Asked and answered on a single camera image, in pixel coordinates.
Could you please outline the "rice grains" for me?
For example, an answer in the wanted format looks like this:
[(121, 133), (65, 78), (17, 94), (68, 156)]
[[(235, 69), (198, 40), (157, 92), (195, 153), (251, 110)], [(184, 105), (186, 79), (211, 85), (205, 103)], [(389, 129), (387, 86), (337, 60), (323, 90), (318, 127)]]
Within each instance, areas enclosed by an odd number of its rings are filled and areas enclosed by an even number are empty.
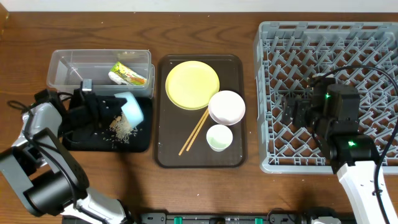
[(124, 144), (129, 144), (130, 137), (136, 137), (138, 133), (138, 129), (131, 127), (124, 113), (115, 117), (109, 125), (109, 129), (114, 132), (113, 136), (116, 140)]

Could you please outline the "blue bowl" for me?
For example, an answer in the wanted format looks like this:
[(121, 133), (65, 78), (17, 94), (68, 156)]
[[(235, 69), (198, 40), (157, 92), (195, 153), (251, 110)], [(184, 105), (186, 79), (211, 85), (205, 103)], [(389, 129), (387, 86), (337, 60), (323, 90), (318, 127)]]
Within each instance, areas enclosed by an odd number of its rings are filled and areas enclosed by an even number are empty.
[(124, 98), (126, 103), (122, 105), (121, 110), (126, 117), (131, 128), (135, 128), (144, 120), (144, 114), (136, 98), (131, 92), (122, 92), (114, 95), (116, 98)]

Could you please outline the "green snack wrapper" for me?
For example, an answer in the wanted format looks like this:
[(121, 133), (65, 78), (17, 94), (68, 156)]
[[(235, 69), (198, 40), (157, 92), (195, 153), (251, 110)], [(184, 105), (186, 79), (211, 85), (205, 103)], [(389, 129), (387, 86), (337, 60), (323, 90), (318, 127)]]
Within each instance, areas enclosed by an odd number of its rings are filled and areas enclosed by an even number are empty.
[(139, 75), (121, 62), (116, 62), (108, 73), (108, 77), (118, 85), (142, 86), (147, 83), (147, 78)]

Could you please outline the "pink bowl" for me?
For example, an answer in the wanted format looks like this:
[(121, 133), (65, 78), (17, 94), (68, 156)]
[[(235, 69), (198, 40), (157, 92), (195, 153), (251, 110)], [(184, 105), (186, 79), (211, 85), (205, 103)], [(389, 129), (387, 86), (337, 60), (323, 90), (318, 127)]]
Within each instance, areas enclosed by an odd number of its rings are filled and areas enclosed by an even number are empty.
[(211, 97), (208, 111), (210, 117), (216, 123), (231, 126), (243, 119), (246, 112), (246, 104), (236, 92), (223, 90)]

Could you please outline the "white cup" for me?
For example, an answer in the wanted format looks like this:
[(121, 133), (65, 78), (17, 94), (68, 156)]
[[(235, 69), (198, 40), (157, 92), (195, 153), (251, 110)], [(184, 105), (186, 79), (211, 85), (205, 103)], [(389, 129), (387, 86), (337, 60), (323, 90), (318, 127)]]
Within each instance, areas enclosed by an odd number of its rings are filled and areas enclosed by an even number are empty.
[(212, 150), (221, 152), (231, 145), (233, 133), (229, 127), (216, 124), (207, 131), (206, 141)]

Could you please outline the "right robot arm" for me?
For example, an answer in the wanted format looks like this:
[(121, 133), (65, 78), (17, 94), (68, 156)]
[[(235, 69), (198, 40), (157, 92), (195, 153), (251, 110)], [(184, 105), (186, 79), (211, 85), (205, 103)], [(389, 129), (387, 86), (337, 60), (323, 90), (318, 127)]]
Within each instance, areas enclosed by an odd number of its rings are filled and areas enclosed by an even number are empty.
[(310, 128), (352, 206), (357, 223), (397, 223), (374, 140), (359, 133), (358, 90), (331, 78), (313, 87), (311, 99), (285, 97), (281, 121)]

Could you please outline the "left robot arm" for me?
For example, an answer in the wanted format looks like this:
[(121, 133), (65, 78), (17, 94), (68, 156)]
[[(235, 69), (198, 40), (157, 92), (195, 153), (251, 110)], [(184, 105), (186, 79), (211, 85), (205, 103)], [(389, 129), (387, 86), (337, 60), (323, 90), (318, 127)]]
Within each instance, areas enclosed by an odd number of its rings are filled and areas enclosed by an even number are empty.
[(63, 223), (134, 223), (128, 208), (90, 186), (88, 177), (60, 138), (79, 128), (111, 119), (135, 104), (130, 93), (98, 96), (92, 91), (61, 93), (44, 89), (27, 106), (10, 100), (23, 126), (13, 145), (1, 153), (1, 173), (34, 216), (62, 216)]

